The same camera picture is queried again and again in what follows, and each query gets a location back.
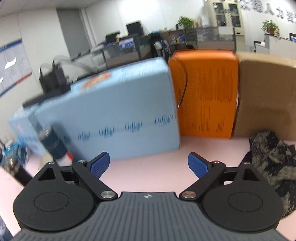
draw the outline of reception desk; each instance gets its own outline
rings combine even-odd
[[[268,34],[265,35],[264,40],[265,46],[256,44],[256,53],[296,59],[296,42]]]

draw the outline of ceiling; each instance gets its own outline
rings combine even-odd
[[[0,0],[0,16],[46,7],[82,8],[98,0]]]

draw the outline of computer monitor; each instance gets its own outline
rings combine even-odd
[[[290,40],[296,42],[296,34],[289,33],[289,38],[290,38]]]
[[[106,43],[113,43],[116,42],[116,36],[120,34],[120,32],[115,32],[115,33],[111,33],[106,35]]]
[[[126,28],[128,30],[128,35],[134,35],[134,34],[138,34],[139,36],[144,35],[144,31],[140,21],[129,23],[126,25]]]

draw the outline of orange logo sticker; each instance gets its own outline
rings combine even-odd
[[[95,85],[101,83],[102,81],[104,81],[106,79],[109,79],[110,76],[111,76],[111,72],[100,74],[100,75],[97,75],[95,77],[92,77],[89,81],[87,81],[86,83],[84,83],[84,85],[82,86],[82,88],[83,89],[92,88]]]

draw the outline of metal screw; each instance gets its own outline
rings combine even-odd
[[[182,193],[182,197],[186,199],[192,199],[196,197],[196,193],[193,191],[185,191]]]
[[[106,199],[110,199],[113,198],[115,196],[115,192],[113,191],[103,191],[101,193],[102,198],[106,198]]]

